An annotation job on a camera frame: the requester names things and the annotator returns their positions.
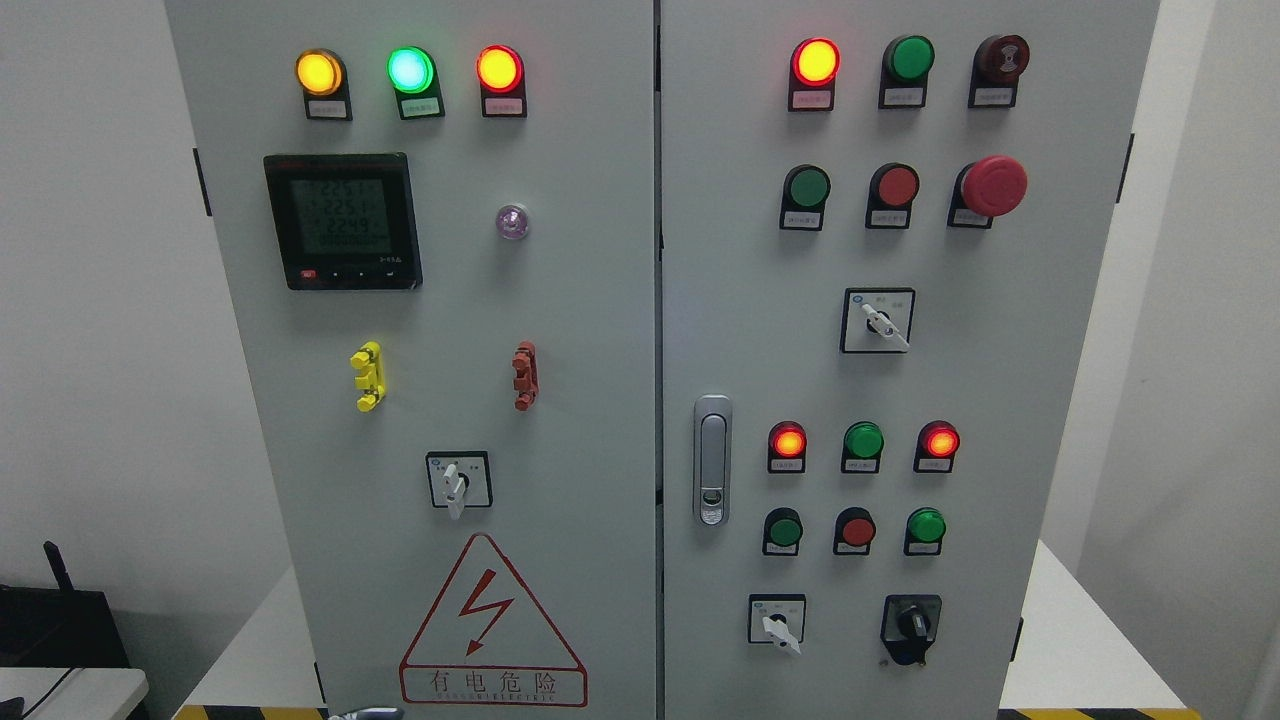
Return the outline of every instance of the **gray metal panel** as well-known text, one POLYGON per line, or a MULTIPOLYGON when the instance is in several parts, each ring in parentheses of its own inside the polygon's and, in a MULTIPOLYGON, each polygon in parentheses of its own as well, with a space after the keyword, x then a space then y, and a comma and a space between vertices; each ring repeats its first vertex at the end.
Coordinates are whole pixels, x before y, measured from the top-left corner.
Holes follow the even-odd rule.
POLYGON ((735 413, 727 524, 666 512, 667 717, 993 716, 1156 5, 663 4, 664 483, 681 507, 694 401, 723 393, 735 413), (1032 49, 1018 106, 968 110, 974 50, 1009 32, 1032 49), (881 54, 904 33, 937 47, 928 106, 877 110, 881 54), (787 63, 810 36, 842 50, 836 108, 788 114, 787 63), (1027 167, 1027 200, 991 231, 946 228, 957 172, 996 152, 1027 167), (920 174, 911 228, 867 231, 867 186, 888 161, 920 174), (801 163, 832 177, 819 233, 777 229, 801 163), (915 288, 909 354, 838 352, 842 291, 856 286, 915 288), (808 471, 768 475, 767 433, 786 419, 808 430, 808 471), (960 432, 955 473, 913 474, 934 419, 960 432), (884 430, 878 475, 838 471, 858 420, 884 430), (805 523, 797 557, 760 553, 780 506, 805 523), (849 506, 874 515, 868 557, 832 555, 849 506), (902 555, 920 506, 950 521, 940 557, 902 555), (750 593, 805 593, 803 656, 746 643, 750 593), (943 598, 927 667, 882 664, 896 593, 943 598))
POLYGON ((410 641, 467 538, 488 532, 590 675, 586 710, 544 712, 652 717, 652 6, 166 5, 329 703, 397 702, 410 641), (474 63, 494 42, 525 60, 525 120, 480 117, 474 63), (447 117, 398 119, 385 63, 402 44, 434 56, 447 117), (347 65, 351 123, 303 117, 293 61, 315 46, 347 65), (291 292, 262 156, 380 151, 410 158, 424 286, 291 292), (524 241, 497 237, 507 202, 530 210, 524 241), (389 393, 362 415, 347 357, 366 340, 383 345, 389 393), (538 346, 541 380, 524 414, 511 368, 522 340, 538 346), (458 523, 433 509, 430 450, 488 450, 493 507, 458 523))

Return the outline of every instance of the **yellow black hazard tape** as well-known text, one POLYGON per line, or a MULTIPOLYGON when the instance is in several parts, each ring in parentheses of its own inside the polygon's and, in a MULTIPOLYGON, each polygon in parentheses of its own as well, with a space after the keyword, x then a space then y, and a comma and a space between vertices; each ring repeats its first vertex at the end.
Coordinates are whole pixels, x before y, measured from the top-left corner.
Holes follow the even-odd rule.
MULTIPOLYGON (((316 707, 187 705, 173 720, 326 720, 316 707)), ((1001 710, 996 720, 1202 720, 1194 710, 1001 710)))
POLYGON ((997 720, 1201 720, 1194 710, 1001 710, 997 720))

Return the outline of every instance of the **white wall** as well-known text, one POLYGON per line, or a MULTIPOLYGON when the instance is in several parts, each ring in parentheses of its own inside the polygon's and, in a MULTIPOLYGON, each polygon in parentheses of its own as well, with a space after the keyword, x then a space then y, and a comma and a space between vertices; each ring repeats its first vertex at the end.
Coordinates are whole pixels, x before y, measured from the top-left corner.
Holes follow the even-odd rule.
POLYGON ((1102 460, 1129 366, 1138 310, 1156 250, 1165 199, 1183 140, 1204 36, 1216 0, 1164 0, 1156 19, 1133 129, 1124 197, 1111 233, 1084 336, 1062 451, 1041 536, 1073 573, 1084 550, 1102 460))
POLYGON ((0 1, 0 582, 58 542, 166 716, 288 565, 159 0, 0 1))
POLYGON ((1276 33, 1280 4, 1217 4, 1079 568, 1211 719, 1280 619, 1276 33))

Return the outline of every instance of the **green push button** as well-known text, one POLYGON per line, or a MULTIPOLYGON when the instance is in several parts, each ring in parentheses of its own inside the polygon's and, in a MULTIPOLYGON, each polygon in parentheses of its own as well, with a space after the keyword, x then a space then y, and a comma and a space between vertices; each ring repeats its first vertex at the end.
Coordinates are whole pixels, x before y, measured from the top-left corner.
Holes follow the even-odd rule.
POLYGON ((899 82, 916 82, 933 67, 933 44, 911 35, 895 40, 888 54, 888 72, 899 82))
POLYGON ((818 168, 805 168, 791 177, 787 195, 801 208, 814 208, 820 205, 831 193, 831 181, 827 174, 818 168))
POLYGON ((906 532, 916 542, 938 542, 947 533, 947 521, 932 507, 922 507, 906 520, 906 532))
POLYGON ((777 523, 769 525, 769 542, 781 547, 791 547, 792 544, 800 542, 800 536, 804 530, 800 528, 800 523, 783 518, 777 523))
POLYGON ((845 432, 845 450, 854 457, 876 457, 884 447, 884 436, 876 423, 855 423, 845 432))

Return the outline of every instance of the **lightning bolt symbol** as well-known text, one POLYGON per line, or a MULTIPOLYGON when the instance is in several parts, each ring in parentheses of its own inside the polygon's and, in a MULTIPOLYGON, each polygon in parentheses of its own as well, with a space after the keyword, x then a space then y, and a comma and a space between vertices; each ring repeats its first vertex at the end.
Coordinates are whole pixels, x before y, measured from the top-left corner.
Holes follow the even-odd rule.
POLYGON ((489 587, 489 583, 492 583, 497 575, 498 573, 494 573, 493 570, 485 570, 484 574, 480 575, 480 582, 476 583, 475 589, 471 591, 471 597, 467 598, 467 602, 462 606, 462 610, 458 611, 458 618, 466 618, 467 615, 472 615, 475 612, 484 612, 485 610, 494 610, 494 609, 498 610, 497 612, 493 614, 493 618, 489 619, 489 624, 484 626, 484 632, 480 633, 480 637, 467 642, 468 656, 472 652, 484 647, 484 643, 480 641, 483 641, 484 637, 489 634, 489 630, 492 630, 493 626, 498 624, 498 620, 500 620, 502 616, 507 612, 507 610, 511 607, 511 603, 516 601, 516 598, 508 597, 507 600, 499 600, 498 602, 490 602, 489 605, 481 605, 479 607, 475 605, 476 601, 480 600, 480 596, 484 594, 484 591, 489 587))

